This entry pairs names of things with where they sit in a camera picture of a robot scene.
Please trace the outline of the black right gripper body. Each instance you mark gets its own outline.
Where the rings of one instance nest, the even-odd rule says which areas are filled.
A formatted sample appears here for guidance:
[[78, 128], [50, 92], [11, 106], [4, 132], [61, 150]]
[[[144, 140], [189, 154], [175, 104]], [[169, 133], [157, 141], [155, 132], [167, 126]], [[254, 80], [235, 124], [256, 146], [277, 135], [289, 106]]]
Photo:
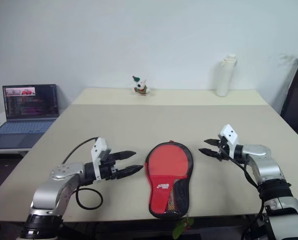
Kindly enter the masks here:
[[230, 148], [228, 145], [228, 140], [226, 138], [216, 139], [215, 140], [216, 146], [218, 147], [218, 152], [216, 152], [215, 158], [219, 161], [230, 160]]

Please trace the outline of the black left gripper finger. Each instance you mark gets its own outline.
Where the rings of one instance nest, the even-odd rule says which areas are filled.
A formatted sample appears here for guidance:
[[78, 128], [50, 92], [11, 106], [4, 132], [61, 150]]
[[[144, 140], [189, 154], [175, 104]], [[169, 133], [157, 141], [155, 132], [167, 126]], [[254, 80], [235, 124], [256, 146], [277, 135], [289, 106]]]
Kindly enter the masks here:
[[116, 179], [122, 179], [139, 172], [143, 168], [142, 165], [132, 165], [116, 172]]
[[136, 152], [131, 151], [131, 150], [125, 150], [125, 151], [121, 151], [121, 152], [117, 152], [117, 153], [112, 153], [110, 155], [110, 157], [116, 161], [116, 160], [124, 160], [124, 159], [128, 159], [130, 157], [132, 157], [133, 155], [135, 155]]

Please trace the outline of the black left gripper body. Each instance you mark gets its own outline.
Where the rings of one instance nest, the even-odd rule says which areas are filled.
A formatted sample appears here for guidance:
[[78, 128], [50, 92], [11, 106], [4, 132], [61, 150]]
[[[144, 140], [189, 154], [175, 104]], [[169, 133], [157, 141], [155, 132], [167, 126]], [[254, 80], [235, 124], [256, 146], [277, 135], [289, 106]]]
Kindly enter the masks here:
[[108, 149], [100, 155], [99, 170], [102, 180], [114, 180], [117, 178], [116, 155], [110, 152], [111, 149]]

